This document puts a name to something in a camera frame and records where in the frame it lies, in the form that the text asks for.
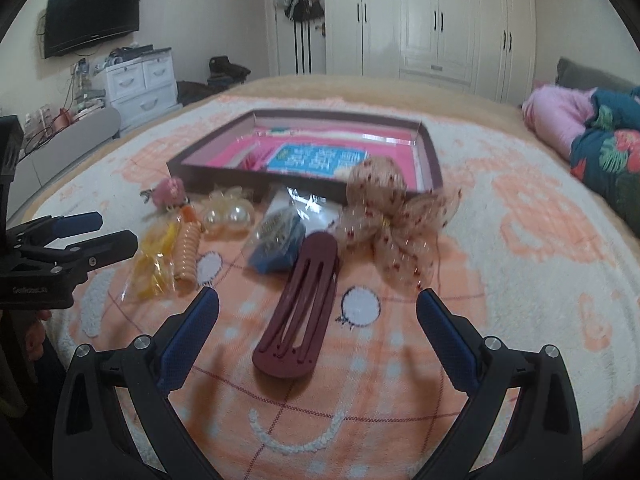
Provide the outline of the left hand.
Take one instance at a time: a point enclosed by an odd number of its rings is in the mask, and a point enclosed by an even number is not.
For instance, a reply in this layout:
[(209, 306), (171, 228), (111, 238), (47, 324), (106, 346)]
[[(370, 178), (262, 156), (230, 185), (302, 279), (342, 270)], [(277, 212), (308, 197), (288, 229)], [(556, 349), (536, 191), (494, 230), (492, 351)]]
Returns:
[(43, 323), (50, 320), (51, 311), (40, 310), (35, 316), (35, 321), (29, 325), (25, 334), (26, 356), (29, 362), (37, 361), (43, 355), (43, 344), (47, 337)]

